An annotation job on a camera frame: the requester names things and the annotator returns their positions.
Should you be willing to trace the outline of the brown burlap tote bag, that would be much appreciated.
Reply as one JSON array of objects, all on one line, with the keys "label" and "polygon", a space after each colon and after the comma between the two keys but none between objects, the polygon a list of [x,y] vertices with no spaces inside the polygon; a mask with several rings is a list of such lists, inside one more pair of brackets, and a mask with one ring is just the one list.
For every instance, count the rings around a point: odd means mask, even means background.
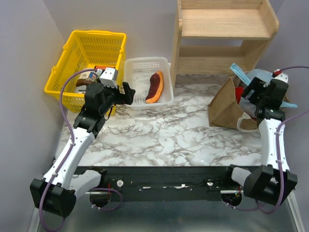
[{"label": "brown burlap tote bag", "polygon": [[240,82],[237,76],[228,78],[215,95],[208,108],[210,126],[226,127],[241,132],[255,132],[263,120],[282,122],[273,118],[262,120],[247,118],[235,97],[235,87]]}]

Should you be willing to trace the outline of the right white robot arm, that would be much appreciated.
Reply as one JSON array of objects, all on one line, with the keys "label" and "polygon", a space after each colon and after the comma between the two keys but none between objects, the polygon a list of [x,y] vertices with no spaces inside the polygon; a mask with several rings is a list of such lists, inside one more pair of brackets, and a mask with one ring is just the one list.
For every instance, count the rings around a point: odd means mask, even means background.
[{"label": "right white robot arm", "polygon": [[285,159],[285,113],[281,110],[281,104],[288,87],[288,77],[279,74],[268,83],[255,77],[244,89],[242,98],[256,107],[262,161],[253,172],[234,165],[230,167],[231,179],[243,187],[246,197],[276,207],[282,204],[298,182]]}]

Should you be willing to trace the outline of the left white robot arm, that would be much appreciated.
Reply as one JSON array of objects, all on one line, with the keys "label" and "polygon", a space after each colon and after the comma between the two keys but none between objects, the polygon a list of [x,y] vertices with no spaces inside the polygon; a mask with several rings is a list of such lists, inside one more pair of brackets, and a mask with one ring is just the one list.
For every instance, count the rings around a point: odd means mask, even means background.
[{"label": "left white robot arm", "polygon": [[116,104],[133,103],[136,91],[127,82],[122,85],[124,93],[119,88],[106,87],[101,83],[87,86],[85,104],[71,128],[72,136],[52,168],[41,180],[34,179],[30,184],[37,208],[66,218],[79,197],[106,184],[106,172],[101,168],[89,168],[78,180],[72,178],[84,153],[105,124],[105,114]]}]

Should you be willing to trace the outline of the light blue plastic bag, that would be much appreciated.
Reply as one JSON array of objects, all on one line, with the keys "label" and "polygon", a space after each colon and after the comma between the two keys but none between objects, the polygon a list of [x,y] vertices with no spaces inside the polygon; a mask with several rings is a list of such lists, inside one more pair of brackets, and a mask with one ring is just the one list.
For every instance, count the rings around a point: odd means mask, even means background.
[{"label": "light blue plastic bag", "polygon": [[289,87],[288,83],[274,79],[273,73],[261,69],[254,69],[249,72],[244,72],[240,66],[233,63],[230,69],[247,87],[254,77],[258,77],[265,82],[269,82],[266,94],[270,97],[270,106],[255,106],[241,96],[239,106],[244,111],[247,118],[255,119],[276,119],[285,120],[285,108],[296,108],[297,105],[284,100]]}]

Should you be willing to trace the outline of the red candy bag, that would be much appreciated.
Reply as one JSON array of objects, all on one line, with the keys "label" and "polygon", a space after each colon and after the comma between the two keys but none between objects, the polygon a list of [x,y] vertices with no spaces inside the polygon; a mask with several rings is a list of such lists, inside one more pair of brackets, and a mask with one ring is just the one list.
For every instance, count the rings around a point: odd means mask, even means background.
[{"label": "red candy bag", "polygon": [[243,92],[244,92],[245,87],[246,87],[246,86],[244,85],[243,82],[240,82],[240,83],[238,84],[238,86],[235,87],[235,97],[236,97],[236,102],[237,102],[237,104],[240,103],[241,96],[242,96],[242,94],[243,94]]}]

